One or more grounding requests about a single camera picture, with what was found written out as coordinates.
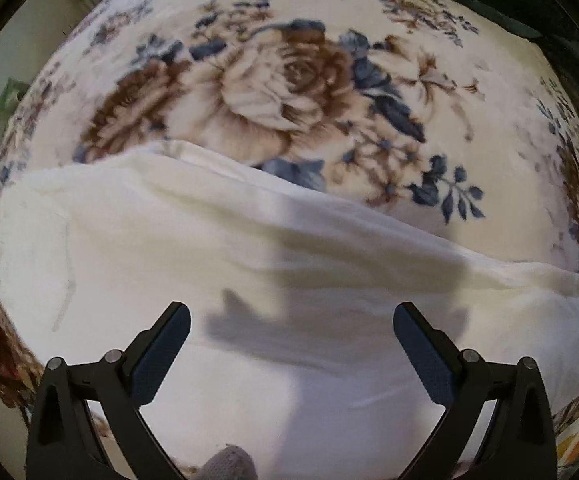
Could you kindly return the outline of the grey gloved hand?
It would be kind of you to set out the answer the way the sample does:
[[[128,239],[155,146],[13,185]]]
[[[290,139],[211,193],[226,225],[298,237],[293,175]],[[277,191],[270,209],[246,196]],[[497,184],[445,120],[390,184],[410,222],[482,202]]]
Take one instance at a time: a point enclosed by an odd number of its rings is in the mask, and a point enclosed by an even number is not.
[[[258,474],[252,456],[236,445],[227,445],[216,453],[198,471],[196,479],[203,480],[257,480]]]

